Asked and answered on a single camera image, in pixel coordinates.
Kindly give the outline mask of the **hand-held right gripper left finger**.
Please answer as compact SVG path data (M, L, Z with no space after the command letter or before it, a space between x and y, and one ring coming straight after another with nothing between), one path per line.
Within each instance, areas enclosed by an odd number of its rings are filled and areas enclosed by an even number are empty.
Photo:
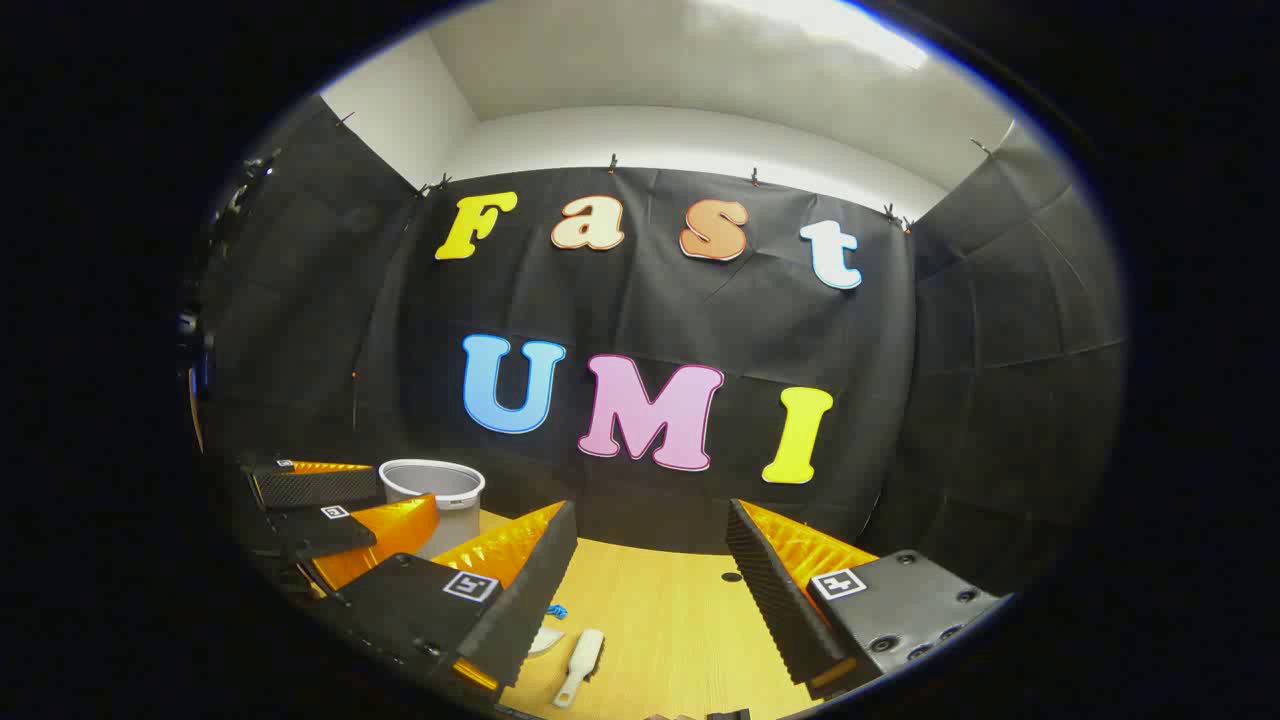
M434 559L387 555L335 592L342 635L443 696L517 683L577 548L576 507L527 512Z

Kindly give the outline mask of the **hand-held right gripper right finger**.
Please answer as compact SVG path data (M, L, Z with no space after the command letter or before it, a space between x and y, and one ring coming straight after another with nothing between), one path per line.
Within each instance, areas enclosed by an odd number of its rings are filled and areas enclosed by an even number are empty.
M724 542L792 683L847 694L914 664L997 609L916 550L874 556L755 503L730 503Z

